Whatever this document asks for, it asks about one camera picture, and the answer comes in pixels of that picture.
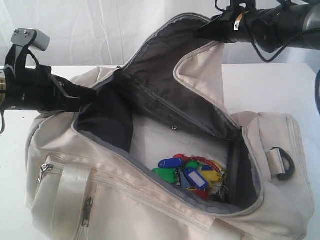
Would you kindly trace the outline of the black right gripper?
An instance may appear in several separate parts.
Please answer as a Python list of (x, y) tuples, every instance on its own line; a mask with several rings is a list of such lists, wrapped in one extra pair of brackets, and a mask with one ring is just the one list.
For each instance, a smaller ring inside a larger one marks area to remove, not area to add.
[(244, 7), (228, 10), (212, 17), (213, 21), (198, 28), (193, 36), (198, 39), (229, 43), (249, 43), (250, 38), (244, 27)]

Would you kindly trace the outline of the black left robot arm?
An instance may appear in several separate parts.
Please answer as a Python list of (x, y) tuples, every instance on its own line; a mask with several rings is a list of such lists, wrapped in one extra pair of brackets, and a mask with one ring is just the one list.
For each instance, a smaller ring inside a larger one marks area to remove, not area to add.
[(15, 71), (7, 65), (0, 71), (0, 110), (38, 112), (78, 112), (93, 103), (97, 91), (52, 74), (50, 66), (23, 67)]

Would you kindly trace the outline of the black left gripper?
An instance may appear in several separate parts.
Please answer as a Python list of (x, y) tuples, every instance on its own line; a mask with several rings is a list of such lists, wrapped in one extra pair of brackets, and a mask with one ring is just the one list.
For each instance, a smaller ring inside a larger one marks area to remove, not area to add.
[(5, 110), (75, 113), (97, 97), (96, 90), (52, 74), (49, 66), (39, 65), (15, 72), (12, 66), (6, 65), (4, 74)]

